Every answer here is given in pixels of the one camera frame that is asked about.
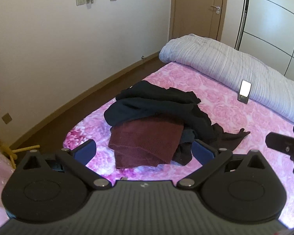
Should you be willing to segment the black zip jacket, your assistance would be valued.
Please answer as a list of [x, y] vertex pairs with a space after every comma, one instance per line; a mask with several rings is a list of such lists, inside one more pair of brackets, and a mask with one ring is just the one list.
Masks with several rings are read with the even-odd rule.
[[199, 108], [200, 102], [192, 91], [165, 89], [139, 81], [116, 96], [116, 101], [104, 112], [104, 118], [110, 126], [151, 116], [168, 118], [209, 139], [213, 134], [212, 123]]

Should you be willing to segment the dark clothes pile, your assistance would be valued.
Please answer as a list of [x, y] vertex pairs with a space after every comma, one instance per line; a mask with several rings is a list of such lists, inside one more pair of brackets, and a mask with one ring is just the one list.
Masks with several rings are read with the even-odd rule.
[[187, 165], [192, 159], [195, 159], [191, 151], [191, 146], [195, 139], [203, 141], [220, 154], [222, 151], [235, 150], [242, 140], [250, 134], [243, 128], [237, 134], [228, 133], [217, 123], [212, 125], [212, 130], [212, 138], [207, 139], [198, 136], [192, 129], [184, 129], [172, 160], [180, 165]]

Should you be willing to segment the maroon knit sweater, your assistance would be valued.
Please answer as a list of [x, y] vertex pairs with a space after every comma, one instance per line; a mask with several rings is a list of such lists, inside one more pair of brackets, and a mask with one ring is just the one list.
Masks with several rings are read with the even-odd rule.
[[117, 169], [169, 164], [178, 148], [183, 125], [148, 117], [111, 128], [108, 147], [115, 153]]

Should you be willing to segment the black smartphone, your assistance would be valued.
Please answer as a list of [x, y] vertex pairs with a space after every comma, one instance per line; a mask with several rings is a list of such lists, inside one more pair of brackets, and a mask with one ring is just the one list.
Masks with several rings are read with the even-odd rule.
[[238, 92], [237, 100], [244, 104], [248, 103], [252, 84], [248, 81], [242, 80], [240, 90]]

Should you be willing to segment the yellow wooden rack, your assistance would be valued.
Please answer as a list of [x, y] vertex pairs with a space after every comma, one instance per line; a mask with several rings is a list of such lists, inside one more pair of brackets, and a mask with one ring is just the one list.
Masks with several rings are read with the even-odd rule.
[[25, 152], [25, 151], [38, 150], [40, 148], [40, 145], [33, 145], [33, 146], [28, 146], [28, 147], [12, 150], [8, 145], [6, 145], [0, 139], [0, 147], [9, 156], [10, 162], [11, 162], [11, 165], [12, 165], [13, 169], [16, 169], [15, 160], [18, 158], [17, 153], [21, 153], [21, 152]]

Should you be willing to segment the white sliding wardrobe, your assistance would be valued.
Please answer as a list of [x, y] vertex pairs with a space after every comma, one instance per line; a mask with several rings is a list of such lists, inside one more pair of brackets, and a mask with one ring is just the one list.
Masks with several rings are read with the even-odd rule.
[[246, 0], [238, 49], [294, 81], [294, 0]]

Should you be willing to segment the brown wooden door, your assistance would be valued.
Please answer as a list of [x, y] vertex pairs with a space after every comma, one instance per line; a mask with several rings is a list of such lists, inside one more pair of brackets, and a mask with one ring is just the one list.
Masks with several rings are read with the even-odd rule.
[[196, 34], [220, 41], [227, 0], [171, 0], [169, 39]]

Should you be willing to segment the low wall socket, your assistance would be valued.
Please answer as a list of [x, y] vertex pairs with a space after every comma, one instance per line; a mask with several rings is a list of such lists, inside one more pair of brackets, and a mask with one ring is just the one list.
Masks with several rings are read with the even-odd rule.
[[4, 114], [1, 119], [6, 125], [12, 121], [12, 117], [9, 113]]

